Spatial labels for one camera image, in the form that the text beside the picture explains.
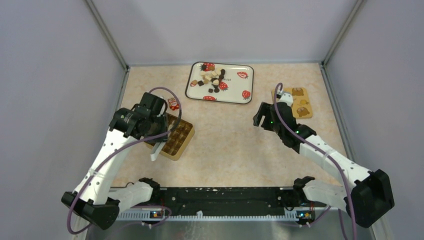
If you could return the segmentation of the metal tongs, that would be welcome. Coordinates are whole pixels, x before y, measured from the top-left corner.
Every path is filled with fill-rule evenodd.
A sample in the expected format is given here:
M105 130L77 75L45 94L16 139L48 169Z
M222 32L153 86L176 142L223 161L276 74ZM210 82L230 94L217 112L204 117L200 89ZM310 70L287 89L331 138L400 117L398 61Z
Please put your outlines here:
M158 155L161 153L161 151L162 151L162 149L165 145L166 145L166 142L157 142L153 146L153 148L150 152L150 160L152 162L154 162L157 159Z

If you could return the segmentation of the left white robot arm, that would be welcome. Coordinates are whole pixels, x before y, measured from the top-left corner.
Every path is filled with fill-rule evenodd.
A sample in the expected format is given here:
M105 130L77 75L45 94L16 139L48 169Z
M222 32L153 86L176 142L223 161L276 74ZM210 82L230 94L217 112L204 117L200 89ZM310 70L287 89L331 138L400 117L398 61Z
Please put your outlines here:
M146 92L133 108L120 108L114 113L103 146L88 172L74 190L62 195L61 202L69 208L70 216L75 214L106 230L131 207L140 203L154 207L160 202L160 185L148 178L117 191L111 186L133 145L154 143L153 155L158 155L158 148L170 133L167 107L163 97Z

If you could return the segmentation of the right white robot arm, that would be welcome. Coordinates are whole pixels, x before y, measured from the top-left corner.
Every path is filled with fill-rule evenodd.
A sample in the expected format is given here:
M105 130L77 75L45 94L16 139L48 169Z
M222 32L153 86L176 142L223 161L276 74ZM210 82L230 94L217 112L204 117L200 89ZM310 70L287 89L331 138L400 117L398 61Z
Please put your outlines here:
M253 125L277 134L282 143L337 179L332 185L314 177L294 182L293 200L299 206L320 202L346 212L360 227L369 228L395 206L391 181L381 169L356 164L326 143L312 128L297 123L293 97L283 92L275 103L262 102Z

